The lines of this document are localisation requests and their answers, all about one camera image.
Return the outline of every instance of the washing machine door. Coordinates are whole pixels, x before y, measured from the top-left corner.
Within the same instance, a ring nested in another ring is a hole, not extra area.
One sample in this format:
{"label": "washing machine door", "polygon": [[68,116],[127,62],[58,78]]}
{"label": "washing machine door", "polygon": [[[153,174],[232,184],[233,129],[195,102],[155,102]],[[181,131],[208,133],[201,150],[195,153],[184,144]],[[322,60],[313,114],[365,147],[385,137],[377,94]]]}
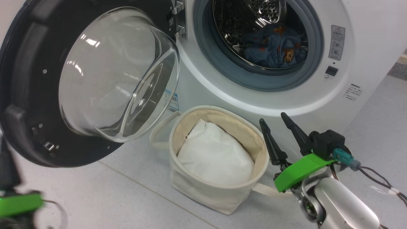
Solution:
{"label": "washing machine door", "polygon": [[146,133],[178,83],[172,9],[171,0],[26,1],[0,51],[0,122],[13,148],[76,167]]}

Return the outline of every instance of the front-loading washing machine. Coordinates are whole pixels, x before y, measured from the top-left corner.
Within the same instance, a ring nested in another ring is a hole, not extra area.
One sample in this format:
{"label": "front-loading washing machine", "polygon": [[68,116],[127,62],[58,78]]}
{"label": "front-loading washing machine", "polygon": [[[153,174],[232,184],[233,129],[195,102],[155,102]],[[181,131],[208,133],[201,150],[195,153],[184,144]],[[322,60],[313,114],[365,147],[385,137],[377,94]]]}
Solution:
{"label": "front-loading washing machine", "polygon": [[[198,105],[255,125],[264,118],[294,159],[299,149],[280,113],[307,133],[341,133],[407,46],[403,0],[0,6],[2,130],[22,156],[49,167],[97,161],[148,132],[166,110]],[[273,24],[296,31],[304,60],[276,68],[245,55],[244,36]]]}

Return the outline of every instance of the clothing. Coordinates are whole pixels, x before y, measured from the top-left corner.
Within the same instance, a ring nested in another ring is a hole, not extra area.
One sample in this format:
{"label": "clothing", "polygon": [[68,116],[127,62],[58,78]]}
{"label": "clothing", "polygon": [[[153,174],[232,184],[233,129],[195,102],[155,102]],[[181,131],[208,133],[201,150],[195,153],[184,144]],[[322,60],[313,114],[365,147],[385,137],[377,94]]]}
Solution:
{"label": "clothing", "polygon": [[268,68],[287,68],[306,59],[301,37],[293,29],[270,24],[243,36],[243,53],[253,64]]}

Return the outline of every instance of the gray rubber seal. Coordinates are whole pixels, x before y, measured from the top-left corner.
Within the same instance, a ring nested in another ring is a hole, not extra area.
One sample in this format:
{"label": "gray rubber seal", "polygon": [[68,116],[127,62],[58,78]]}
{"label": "gray rubber seal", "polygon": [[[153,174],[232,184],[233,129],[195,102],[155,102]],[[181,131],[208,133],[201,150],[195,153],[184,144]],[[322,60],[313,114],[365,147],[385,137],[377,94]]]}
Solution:
{"label": "gray rubber seal", "polygon": [[211,0],[195,2],[193,23],[198,45],[212,65],[236,84],[261,91],[282,91],[297,87],[317,69],[324,51],[324,36],[319,19],[307,0],[287,0],[287,3],[302,20],[308,36],[308,56],[302,65],[283,70],[263,70],[237,57],[216,31]]}

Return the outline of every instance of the fabric basket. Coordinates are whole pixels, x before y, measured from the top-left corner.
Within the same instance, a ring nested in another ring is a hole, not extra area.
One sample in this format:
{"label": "fabric basket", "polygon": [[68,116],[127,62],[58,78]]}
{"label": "fabric basket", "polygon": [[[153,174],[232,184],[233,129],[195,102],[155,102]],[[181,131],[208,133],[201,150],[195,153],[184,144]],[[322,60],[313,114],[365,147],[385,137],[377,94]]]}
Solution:
{"label": "fabric basket", "polygon": [[[170,133],[169,142],[157,142],[163,127],[177,118]],[[254,161],[250,180],[242,185],[222,186],[209,183],[185,169],[177,160],[184,140],[195,124],[203,119],[212,122],[238,140]],[[175,112],[160,122],[150,135],[155,149],[169,149],[171,185],[187,197],[223,214],[230,215],[248,197],[250,191],[266,196],[290,197],[291,193],[279,193],[275,188],[257,183],[269,164],[269,155],[261,132],[244,118],[223,108],[197,106],[184,113]]]}

